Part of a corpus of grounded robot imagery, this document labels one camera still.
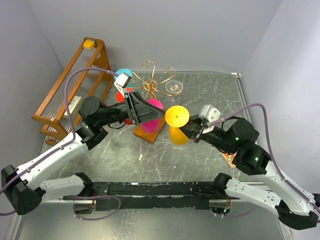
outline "magenta cup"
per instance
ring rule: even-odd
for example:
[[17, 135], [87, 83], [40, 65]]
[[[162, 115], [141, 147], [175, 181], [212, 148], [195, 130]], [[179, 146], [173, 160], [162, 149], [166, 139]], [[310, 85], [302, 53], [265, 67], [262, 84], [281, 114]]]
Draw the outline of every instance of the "magenta cup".
[[[147, 102], [153, 106], [156, 106], [159, 109], [164, 109], [164, 106], [162, 106], [162, 103], [157, 99], [148, 99]], [[142, 123], [141, 128], [144, 132], [148, 134], [153, 134], [158, 130], [159, 124], [160, 124], [160, 119], [158, 118], [155, 120]]]

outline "wooden base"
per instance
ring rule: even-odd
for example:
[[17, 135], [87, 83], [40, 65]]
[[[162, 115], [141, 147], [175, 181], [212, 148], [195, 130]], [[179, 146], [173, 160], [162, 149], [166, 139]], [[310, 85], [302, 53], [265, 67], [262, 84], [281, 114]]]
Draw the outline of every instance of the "wooden base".
[[133, 131], [133, 134], [143, 140], [148, 141], [149, 143], [154, 143], [157, 136], [159, 135], [161, 129], [164, 127], [166, 123], [165, 117], [160, 118], [159, 128], [154, 133], [147, 133], [142, 130], [141, 125], [138, 125], [135, 130]]

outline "gray wall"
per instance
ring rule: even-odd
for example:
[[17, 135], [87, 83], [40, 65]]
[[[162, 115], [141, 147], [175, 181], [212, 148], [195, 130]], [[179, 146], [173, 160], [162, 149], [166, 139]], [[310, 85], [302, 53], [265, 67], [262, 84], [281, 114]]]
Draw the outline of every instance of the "gray wall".
[[[320, 193], [320, 2], [284, 0], [243, 72], [247, 103], [266, 106], [271, 145], [280, 167], [298, 184]], [[260, 109], [250, 111], [262, 133]], [[320, 226], [294, 239], [319, 239]]]
[[112, 69], [242, 72], [281, 0], [26, 0], [62, 66], [103, 39]]
[[[31, 119], [62, 72], [39, 24], [24, 0], [0, 2], [0, 169], [39, 155], [42, 127]], [[0, 196], [0, 212], [12, 208]], [[0, 239], [11, 216], [0, 217]]]

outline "wooden rack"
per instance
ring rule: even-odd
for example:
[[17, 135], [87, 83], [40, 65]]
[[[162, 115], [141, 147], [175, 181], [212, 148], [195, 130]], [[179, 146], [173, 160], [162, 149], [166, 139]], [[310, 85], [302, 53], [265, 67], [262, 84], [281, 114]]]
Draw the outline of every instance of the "wooden rack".
[[[84, 48], [86, 40], [95, 41], [94, 47], [91, 49]], [[32, 116], [32, 119], [44, 124], [40, 133], [48, 136], [45, 141], [47, 144], [52, 146], [57, 144], [58, 141], [64, 139], [71, 131], [71, 125], [68, 119], [64, 117], [66, 111], [66, 106], [64, 104], [66, 79], [76, 70], [90, 67], [110, 70], [105, 43], [100, 39], [85, 37], [39, 109]], [[81, 98], [92, 96], [101, 81], [107, 82], [102, 95], [97, 96], [103, 102], [113, 83], [113, 77], [110, 74], [98, 71], [91, 71], [90, 73], [88, 73], [88, 71], [83, 71], [78, 73], [69, 83], [68, 103], [72, 101], [74, 96], [79, 96]], [[73, 123], [78, 125], [80, 121], [81, 116], [77, 113], [73, 118]]]

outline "clear glass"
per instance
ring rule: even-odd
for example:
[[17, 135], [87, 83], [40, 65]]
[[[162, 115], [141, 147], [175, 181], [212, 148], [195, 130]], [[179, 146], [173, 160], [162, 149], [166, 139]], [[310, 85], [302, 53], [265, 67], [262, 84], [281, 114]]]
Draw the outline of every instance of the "clear glass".
[[166, 82], [165, 89], [168, 92], [168, 94], [172, 95], [170, 96], [170, 99], [171, 99], [170, 107], [178, 105], [178, 101], [177, 101], [178, 95], [184, 89], [184, 85], [180, 81], [170, 80]]

